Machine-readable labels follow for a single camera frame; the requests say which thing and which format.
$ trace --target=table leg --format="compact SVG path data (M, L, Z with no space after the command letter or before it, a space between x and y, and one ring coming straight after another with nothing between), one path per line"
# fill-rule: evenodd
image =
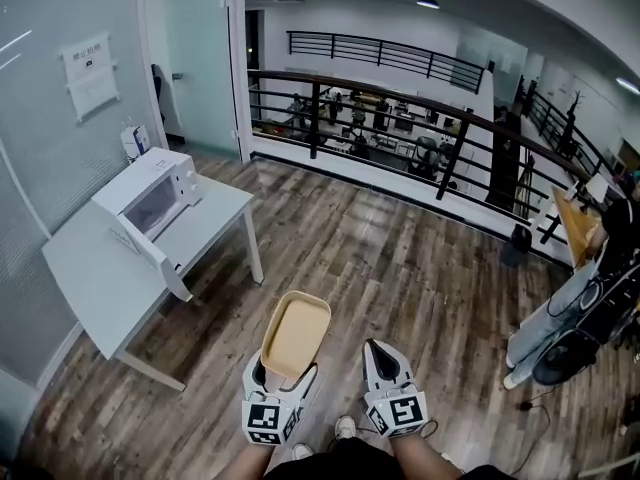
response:
M260 254L258 252L258 244L256 242L256 232L253 229L253 219L251 218L251 206L247 206L242 212L242 238L249 255L249 263L251 264L251 274L253 280L262 284L264 274L262 273L262 265L260 264Z
M126 350L118 352L116 357L134 370L138 370L140 373L144 373L147 377L151 377L153 380L162 382L170 388L177 389L178 391L184 391L184 388L186 387L182 382L178 382L173 377L169 377L166 373L156 370L153 366L150 366L137 357L132 356Z

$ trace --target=wooden tray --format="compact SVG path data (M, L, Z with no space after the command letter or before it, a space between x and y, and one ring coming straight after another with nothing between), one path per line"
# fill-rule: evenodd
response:
M331 308L322 299L303 292L286 293L264 335L260 354L264 367L298 379L316 357L330 320Z

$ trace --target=ceiling light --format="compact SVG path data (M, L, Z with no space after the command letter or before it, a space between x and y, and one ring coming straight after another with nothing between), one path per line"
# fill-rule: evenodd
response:
M631 91L633 94L640 96L640 89L638 89L631 82L627 82L624 78L620 78L620 77L616 78L616 82L618 82L622 87L624 87L628 91Z
M437 0L418 0L416 2L418 5L422 5L423 7L430 7L431 9L440 9L440 4Z

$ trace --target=wooden floor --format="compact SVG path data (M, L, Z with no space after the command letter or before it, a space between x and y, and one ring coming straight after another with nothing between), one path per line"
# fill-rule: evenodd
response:
M372 428L360 406L360 347L375 337L411 361L440 425L432 446L465 470L516 468L546 423L540 409L516 405L544 390L503 389L506 339L565 271L535 256L509 270L501 241L342 181L266 160L196 160L199 172L255 194L264 283L254 284L231 231L187 279L206 306L172 300L136 338L129 350L186 382L182 394L104 361L83 335L29 424L24 461L57 479L212 478L245 444L242 370L279 297L296 289L325 299L333 319L293 442L323 449L345 413ZM565 478L624 455L617 428L638 375L628 351L607 347L598 359L542 399L551 428L520 478ZM274 461L289 459L281 449Z

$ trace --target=door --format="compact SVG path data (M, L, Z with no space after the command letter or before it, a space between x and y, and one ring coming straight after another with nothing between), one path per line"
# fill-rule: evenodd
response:
M164 0L164 7L185 140L239 159L226 0Z

